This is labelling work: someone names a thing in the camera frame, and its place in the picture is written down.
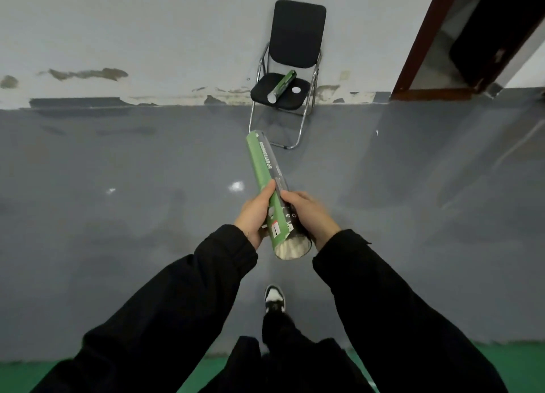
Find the person's left hand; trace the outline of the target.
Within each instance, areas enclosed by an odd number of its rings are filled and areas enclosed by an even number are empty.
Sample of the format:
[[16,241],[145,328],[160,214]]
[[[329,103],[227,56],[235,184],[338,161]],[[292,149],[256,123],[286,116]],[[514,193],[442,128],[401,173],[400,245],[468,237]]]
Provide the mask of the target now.
[[243,232],[256,250],[259,249],[263,239],[269,235],[267,218],[268,210],[257,210],[254,197],[243,204],[241,212],[234,222],[234,225]]

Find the person's right hand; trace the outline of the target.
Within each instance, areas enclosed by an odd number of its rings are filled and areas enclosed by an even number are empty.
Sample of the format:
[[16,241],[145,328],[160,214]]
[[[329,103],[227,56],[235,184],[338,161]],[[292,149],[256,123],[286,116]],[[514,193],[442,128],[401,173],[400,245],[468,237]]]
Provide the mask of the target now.
[[325,207],[306,192],[306,209],[297,212],[300,223],[308,231],[317,251],[321,251],[327,242],[342,229],[333,220]]

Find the green shuttlecock tube with label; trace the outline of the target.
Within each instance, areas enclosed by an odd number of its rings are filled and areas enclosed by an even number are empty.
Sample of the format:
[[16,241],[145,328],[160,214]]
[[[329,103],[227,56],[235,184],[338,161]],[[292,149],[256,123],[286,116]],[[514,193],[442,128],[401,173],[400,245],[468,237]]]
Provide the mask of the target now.
[[246,137],[253,172],[259,188],[269,180],[276,181],[276,191],[270,198],[266,221],[269,237],[274,248],[286,238],[304,235],[310,238],[307,230],[300,223],[297,212],[281,197],[282,190],[290,190],[271,144],[261,130],[251,131]]

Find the person's right forearm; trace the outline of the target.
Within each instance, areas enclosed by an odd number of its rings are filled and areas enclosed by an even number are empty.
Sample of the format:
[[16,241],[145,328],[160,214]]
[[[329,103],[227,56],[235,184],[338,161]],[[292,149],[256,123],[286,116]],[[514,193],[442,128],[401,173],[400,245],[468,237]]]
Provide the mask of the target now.
[[337,232],[312,263],[380,393],[508,393],[465,334],[356,232]]

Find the person's left forearm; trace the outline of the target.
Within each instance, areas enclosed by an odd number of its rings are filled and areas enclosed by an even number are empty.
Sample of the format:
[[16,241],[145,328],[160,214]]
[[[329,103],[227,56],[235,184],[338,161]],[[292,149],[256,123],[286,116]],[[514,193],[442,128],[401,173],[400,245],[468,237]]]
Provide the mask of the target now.
[[258,255],[225,224],[83,337],[31,393],[176,393],[221,333]]

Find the white shuttlecocks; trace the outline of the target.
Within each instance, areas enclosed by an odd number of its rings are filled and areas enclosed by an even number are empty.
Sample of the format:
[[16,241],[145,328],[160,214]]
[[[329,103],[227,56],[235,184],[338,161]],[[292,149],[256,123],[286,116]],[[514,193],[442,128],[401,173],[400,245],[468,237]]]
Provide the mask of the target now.
[[274,248],[274,253],[280,260],[296,260],[308,254],[311,248],[311,239],[300,235],[283,240]]

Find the black and white shoe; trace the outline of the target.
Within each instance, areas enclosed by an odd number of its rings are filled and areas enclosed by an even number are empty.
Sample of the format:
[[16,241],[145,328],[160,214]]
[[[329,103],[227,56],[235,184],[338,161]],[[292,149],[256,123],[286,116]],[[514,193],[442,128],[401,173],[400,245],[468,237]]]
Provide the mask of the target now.
[[283,291],[276,285],[267,286],[264,293],[265,315],[269,313],[286,313],[286,299]]

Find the black trouser leg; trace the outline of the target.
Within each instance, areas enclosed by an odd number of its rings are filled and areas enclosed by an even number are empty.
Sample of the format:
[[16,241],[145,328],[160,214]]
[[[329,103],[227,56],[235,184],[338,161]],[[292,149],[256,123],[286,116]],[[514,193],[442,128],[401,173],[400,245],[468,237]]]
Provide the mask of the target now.
[[279,358],[301,356],[317,344],[301,333],[288,314],[274,310],[264,315],[262,341],[271,355]]

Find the black folding chair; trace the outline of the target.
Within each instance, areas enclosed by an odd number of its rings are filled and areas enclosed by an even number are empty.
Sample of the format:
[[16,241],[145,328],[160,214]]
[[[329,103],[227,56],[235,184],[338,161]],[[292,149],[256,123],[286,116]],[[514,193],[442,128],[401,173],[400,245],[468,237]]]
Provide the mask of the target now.
[[[301,141],[305,121],[316,104],[325,20],[326,8],[323,5],[292,0],[277,0],[275,3],[270,39],[259,59],[255,85],[250,90],[252,103],[248,131],[252,131],[257,104],[299,115],[301,124],[294,144],[271,142],[272,146],[292,150]],[[290,70],[296,71],[296,79],[275,104],[269,103],[269,92]],[[300,87],[301,93],[292,93],[292,86]]]

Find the black jacket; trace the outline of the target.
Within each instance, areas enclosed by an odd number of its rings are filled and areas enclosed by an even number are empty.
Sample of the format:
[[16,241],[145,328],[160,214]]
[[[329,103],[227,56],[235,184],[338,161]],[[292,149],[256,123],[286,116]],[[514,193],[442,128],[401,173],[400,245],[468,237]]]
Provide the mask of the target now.
[[376,393],[334,339],[285,355],[261,354],[258,341],[240,336],[225,367],[198,393]]

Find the dark door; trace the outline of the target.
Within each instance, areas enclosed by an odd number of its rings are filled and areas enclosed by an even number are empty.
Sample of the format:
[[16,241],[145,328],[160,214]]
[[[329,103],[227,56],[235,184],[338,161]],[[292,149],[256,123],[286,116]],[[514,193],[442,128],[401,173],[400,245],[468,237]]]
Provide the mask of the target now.
[[480,0],[449,51],[473,93],[483,92],[545,18],[545,0]]

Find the brown door frame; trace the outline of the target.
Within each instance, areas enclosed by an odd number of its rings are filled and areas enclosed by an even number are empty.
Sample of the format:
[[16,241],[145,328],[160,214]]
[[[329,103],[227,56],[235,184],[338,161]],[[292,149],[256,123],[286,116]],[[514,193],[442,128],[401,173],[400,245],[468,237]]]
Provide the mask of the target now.
[[544,40],[545,18],[481,93],[473,93],[449,57],[449,51],[480,0],[432,0],[399,78],[393,101],[465,101],[476,95],[497,97]]

